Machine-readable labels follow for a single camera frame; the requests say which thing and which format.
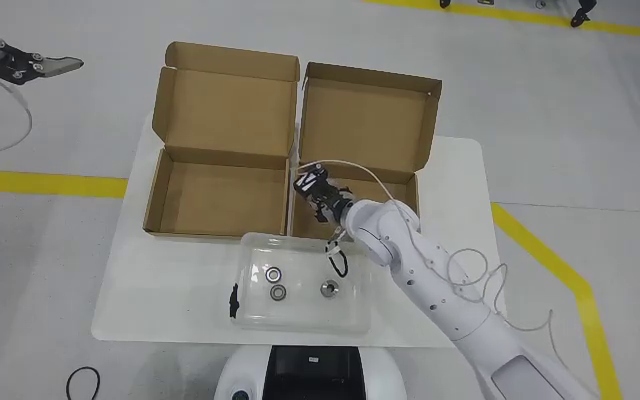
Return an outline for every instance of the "black rubber band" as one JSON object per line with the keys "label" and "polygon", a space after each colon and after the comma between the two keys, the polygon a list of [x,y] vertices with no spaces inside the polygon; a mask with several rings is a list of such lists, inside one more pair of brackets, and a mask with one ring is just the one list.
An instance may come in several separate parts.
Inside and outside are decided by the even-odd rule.
{"label": "black rubber band", "polygon": [[[331,244],[331,242],[327,243],[327,246],[325,246],[325,252],[329,252],[329,244]],[[344,252],[342,250],[338,251],[338,254],[340,254],[342,256],[342,260],[344,261],[344,272],[341,272],[338,267],[336,266],[335,261],[333,261],[333,257],[332,256],[328,256],[329,258],[329,262],[331,262],[331,266],[333,267],[333,270],[336,271],[336,274],[338,274],[338,276],[340,278],[344,278],[347,276],[347,274],[349,273],[349,262],[347,262],[347,256],[344,254]]]}
{"label": "black rubber band", "polygon": [[96,397],[98,396],[98,391],[100,390],[100,373],[98,372],[97,369],[93,368],[93,367],[80,367],[77,370],[73,371],[71,373],[71,375],[69,375],[69,378],[67,379],[67,387],[66,387],[66,392],[67,392],[67,400],[72,400],[71,399],[71,394],[69,393],[69,386],[71,385],[71,379],[73,379],[73,376],[77,373],[82,371],[83,369],[88,369],[90,371],[93,371],[94,374],[96,374],[96,390],[93,392],[93,396],[91,396],[91,400],[95,400]]}

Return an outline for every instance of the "transparent plastic tray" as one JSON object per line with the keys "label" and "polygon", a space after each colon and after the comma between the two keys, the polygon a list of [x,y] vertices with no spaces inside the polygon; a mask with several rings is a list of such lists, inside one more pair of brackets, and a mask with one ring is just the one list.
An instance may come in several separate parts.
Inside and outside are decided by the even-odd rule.
{"label": "transparent plastic tray", "polygon": [[[368,298],[370,266],[353,244],[341,245],[349,262],[349,274],[340,278],[325,255],[326,242],[287,236],[248,233],[242,237],[238,267],[238,309],[232,321],[243,328],[274,329],[333,334],[364,334],[370,328]],[[342,257],[334,257],[343,270]],[[266,271],[277,267],[286,297],[275,301],[274,283]],[[327,298],[321,286],[338,283],[338,292]]]}

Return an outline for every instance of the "open cardboard box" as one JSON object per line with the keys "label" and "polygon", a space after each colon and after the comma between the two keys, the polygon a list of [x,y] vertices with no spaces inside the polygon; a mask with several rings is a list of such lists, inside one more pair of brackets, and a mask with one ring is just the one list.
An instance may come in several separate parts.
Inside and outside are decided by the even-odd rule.
{"label": "open cardboard box", "polygon": [[165,146],[143,228],[285,234],[297,57],[176,42],[165,63],[153,115]]}
{"label": "open cardboard box", "polygon": [[[429,158],[442,82],[434,79],[309,63],[300,132],[300,162],[336,159],[374,172],[389,192],[418,212],[415,171]],[[387,201],[365,171],[327,165],[330,177],[357,198]],[[328,239],[300,198],[293,200],[293,236]]]}

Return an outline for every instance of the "yellow tape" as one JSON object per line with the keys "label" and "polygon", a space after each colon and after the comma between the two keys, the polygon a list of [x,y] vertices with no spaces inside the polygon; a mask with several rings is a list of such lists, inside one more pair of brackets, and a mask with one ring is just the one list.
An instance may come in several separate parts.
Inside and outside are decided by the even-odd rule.
{"label": "yellow tape", "polygon": [[127,180],[123,178],[0,171],[0,192],[121,199],[126,190]]}
{"label": "yellow tape", "polygon": [[[441,11],[461,15],[473,15],[493,19],[508,21],[526,22],[529,24],[559,26],[570,28],[570,18],[557,15],[548,15],[526,11],[504,10],[488,6],[474,6],[470,4],[459,4],[453,0],[446,9],[440,8],[437,0],[364,0],[365,3],[385,4],[389,6],[419,8],[423,10]],[[607,32],[618,35],[640,36],[640,26],[619,25],[608,22],[591,21],[585,22],[580,29],[588,31]]]}
{"label": "yellow tape", "polygon": [[495,224],[573,292],[587,347],[591,354],[591,364],[598,380],[600,396],[606,400],[622,399],[615,367],[607,346],[607,338],[589,283],[504,208],[494,203],[491,209]]}

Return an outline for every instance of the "black o-ring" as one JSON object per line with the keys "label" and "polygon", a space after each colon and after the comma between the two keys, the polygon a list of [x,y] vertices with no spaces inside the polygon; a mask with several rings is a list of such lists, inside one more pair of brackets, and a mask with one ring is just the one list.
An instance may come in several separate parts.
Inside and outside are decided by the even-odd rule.
{"label": "black o-ring", "polygon": [[69,386],[71,385],[71,379],[73,379],[73,376],[84,370],[84,369],[88,369],[90,371],[93,371],[94,374],[96,374],[96,390],[93,392],[93,396],[91,396],[91,400],[95,400],[95,398],[98,396],[98,391],[100,390],[100,373],[98,372],[97,369],[93,368],[93,367],[80,367],[77,370],[73,371],[71,373],[71,375],[69,375],[69,378],[67,379],[67,386],[66,386],[66,392],[67,392],[67,400],[71,400],[71,394],[69,393]]}

